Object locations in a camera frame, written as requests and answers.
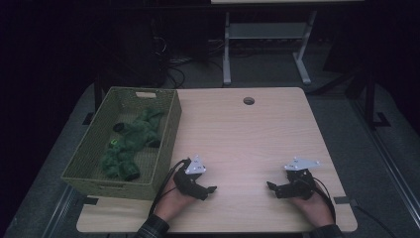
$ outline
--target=white table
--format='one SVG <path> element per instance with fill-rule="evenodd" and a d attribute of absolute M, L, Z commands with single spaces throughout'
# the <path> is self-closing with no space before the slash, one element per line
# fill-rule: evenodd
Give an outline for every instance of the white table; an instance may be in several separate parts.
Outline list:
<path fill-rule="evenodd" d="M 211 0 L 212 4 L 262 4 L 262 3 L 339 3 L 364 2 L 364 0 Z M 312 11 L 306 22 L 298 23 L 231 23 L 229 12 L 226 13 L 225 49 L 223 55 L 223 83 L 232 83 L 229 59 L 229 40 L 231 39 L 301 39 L 299 50 L 293 53 L 300 77 L 304 84 L 311 79 L 303 63 L 303 55 L 312 32 L 317 11 Z"/>
<path fill-rule="evenodd" d="M 300 88 L 178 90 L 182 115 L 172 165 L 198 154 L 207 172 L 203 186 L 217 185 L 170 223 L 170 232 L 303 232 L 313 229 L 287 199 L 277 199 L 266 182 L 288 183 L 283 166 L 295 156 L 319 161 L 310 170 L 333 197 L 346 196 L 312 111 Z M 254 105 L 243 100 L 251 97 Z M 85 204 L 81 232 L 135 232 L 151 201 L 98 197 Z M 337 224 L 354 231 L 348 204 L 335 204 Z"/>

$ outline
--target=hole in table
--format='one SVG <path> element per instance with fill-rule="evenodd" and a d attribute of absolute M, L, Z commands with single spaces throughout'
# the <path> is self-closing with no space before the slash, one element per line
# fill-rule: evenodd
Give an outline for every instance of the hole in table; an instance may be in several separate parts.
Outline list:
<path fill-rule="evenodd" d="M 247 105 L 253 105 L 254 103 L 256 103 L 256 101 L 251 97 L 246 97 L 244 98 L 244 103 Z"/>

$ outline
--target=wooden table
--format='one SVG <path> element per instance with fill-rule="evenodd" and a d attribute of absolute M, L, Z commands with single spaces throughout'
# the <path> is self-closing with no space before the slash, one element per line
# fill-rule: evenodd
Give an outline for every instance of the wooden table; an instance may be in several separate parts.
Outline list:
<path fill-rule="evenodd" d="M 170 223 L 169 232 L 302 232 L 313 229 L 287 199 L 277 199 L 266 182 L 288 183 L 284 165 L 300 157 L 319 161 L 311 169 L 333 197 L 346 196 L 315 118 L 300 88 L 178 90 L 182 115 L 172 165 L 199 155 L 207 172 L 203 186 L 217 185 Z M 254 105 L 244 98 L 254 99 Z M 98 197 L 85 204 L 81 232 L 136 232 L 150 201 Z M 348 204 L 335 204 L 337 224 L 354 231 Z"/>

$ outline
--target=person's left hand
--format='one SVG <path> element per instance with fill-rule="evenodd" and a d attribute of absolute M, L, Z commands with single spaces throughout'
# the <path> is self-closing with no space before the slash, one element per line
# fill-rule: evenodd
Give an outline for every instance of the person's left hand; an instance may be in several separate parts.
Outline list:
<path fill-rule="evenodd" d="M 182 194 L 176 187 L 173 181 L 173 176 L 167 182 L 166 187 L 163 190 L 164 196 L 157 203 L 154 214 L 160 217 L 165 222 L 169 222 L 172 218 L 178 215 L 185 207 L 192 204 L 197 199 Z"/>

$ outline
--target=mesh basket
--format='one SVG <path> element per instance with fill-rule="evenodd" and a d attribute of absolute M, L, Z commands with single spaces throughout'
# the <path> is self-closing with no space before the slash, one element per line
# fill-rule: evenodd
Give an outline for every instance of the mesh basket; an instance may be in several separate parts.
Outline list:
<path fill-rule="evenodd" d="M 164 112 L 157 129 L 159 148 L 144 147 L 135 154 L 139 178 L 107 178 L 101 158 L 110 142 L 121 137 L 113 126 L 133 122 L 146 108 Z M 176 90 L 111 87 L 61 178 L 88 195 L 153 200 L 170 167 L 181 111 Z"/>

